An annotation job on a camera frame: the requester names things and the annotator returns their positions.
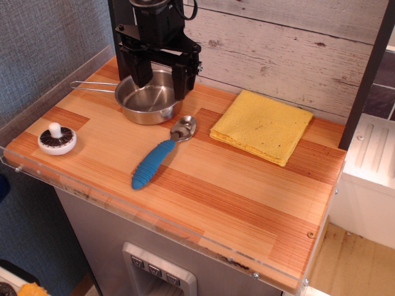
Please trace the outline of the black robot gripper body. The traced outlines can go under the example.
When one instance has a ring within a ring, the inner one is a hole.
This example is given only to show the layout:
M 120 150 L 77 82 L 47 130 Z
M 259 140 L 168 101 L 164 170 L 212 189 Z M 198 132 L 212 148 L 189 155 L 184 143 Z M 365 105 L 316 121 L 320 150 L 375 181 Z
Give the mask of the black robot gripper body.
M 120 35 L 120 47 L 142 51 L 151 63 L 172 67 L 182 64 L 198 74 L 201 66 L 201 47 L 185 33 L 185 22 L 195 19 L 198 3 L 187 17 L 183 1 L 131 1 L 135 24 L 119 24 L 115 31 Z

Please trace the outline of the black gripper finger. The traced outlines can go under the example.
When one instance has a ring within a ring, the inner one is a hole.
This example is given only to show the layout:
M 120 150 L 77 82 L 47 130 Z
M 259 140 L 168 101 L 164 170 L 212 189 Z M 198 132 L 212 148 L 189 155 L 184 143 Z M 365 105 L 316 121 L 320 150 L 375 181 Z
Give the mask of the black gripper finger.
M 175 99 L 182 101 L 194 88 L 196 74 L 192 67 L 175 64 L 172 66 L 172 80 Z
M 133 82 L 139 88 L 146 86 L 153 77 L 151 61 L 145 57 L 142 51 L 135 51 L 125 46 L 121 46 L 120 52 Z

